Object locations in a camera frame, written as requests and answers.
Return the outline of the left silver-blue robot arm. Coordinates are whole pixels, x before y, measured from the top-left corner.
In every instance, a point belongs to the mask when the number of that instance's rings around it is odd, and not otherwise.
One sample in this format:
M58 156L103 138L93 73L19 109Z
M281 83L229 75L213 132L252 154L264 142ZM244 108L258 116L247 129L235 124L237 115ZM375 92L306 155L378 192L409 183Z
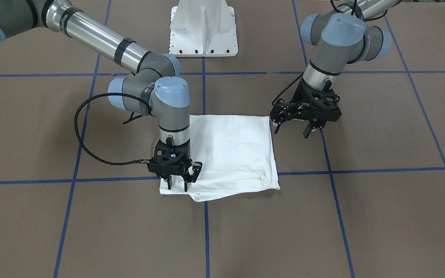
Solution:
M392 44L388 30L366 26L385 16L398 0L354 0L334 5L328 14L311 14L302 23L304 42L316 46L304 73L295 78L297 88L287 102L279 95L272 101L270 119L277 134L284 122L308 121L303 136L341 117L340 97L333 87L344 67L385 56Z

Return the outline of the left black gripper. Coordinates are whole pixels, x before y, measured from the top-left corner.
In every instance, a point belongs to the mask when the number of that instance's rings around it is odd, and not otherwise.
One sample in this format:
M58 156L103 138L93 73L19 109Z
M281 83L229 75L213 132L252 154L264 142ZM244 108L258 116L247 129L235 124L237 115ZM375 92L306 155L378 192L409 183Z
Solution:
M285 102L282 98L278 98L272 103L273 108L270 111L270 119L274 125L274 134L279 132L281 125L284 122L291 121L294 119L299 119L303 121L309 120L307 127L304 129L302 135L304 139L307 139L312 132L317 129L323 128L323 121L318 119L313 119L310 115L310 104L308 103L308 98L306 96L307 92L326 92L327 90L332 90L332 82L326 81L322 89L316 89L308 85L302 77L296 78L284 90L288 90L293 84L299 81L295 93L289 102Z

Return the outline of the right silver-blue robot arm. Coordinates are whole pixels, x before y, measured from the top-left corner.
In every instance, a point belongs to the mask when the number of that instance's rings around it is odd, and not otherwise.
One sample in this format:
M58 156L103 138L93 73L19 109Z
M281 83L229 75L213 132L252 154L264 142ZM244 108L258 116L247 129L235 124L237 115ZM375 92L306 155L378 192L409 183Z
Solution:
M45 27L81 42L118 66L130 71L132 78L115 78L108 92L85 100L76 111L74 129L82 150L95 160L108 165L146 164L150 172L173 186L173 177L184 181L184 191L196 182L201 162L190 155L190 93L187 82L180 78L180 62L175 56L142 48L105 24L85 14L69 0L0 0L0 42L28 30ZM78 128L81 110L93 100L108 97L122 110L138 113L138 117L158 118L160 139L151 159L127 162L106 161L85 147Z

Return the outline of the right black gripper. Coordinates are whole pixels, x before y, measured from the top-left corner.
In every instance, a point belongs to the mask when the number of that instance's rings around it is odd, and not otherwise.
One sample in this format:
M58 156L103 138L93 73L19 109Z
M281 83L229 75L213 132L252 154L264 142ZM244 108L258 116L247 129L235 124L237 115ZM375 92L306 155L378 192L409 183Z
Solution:
M190 141L178 146L158 141L156 145L156 176L163 179L168 190L171 190L175 184L174 176L182 176L184 192L188 192L189 183L197 181L202 166L202 162L194 162L191 159Z

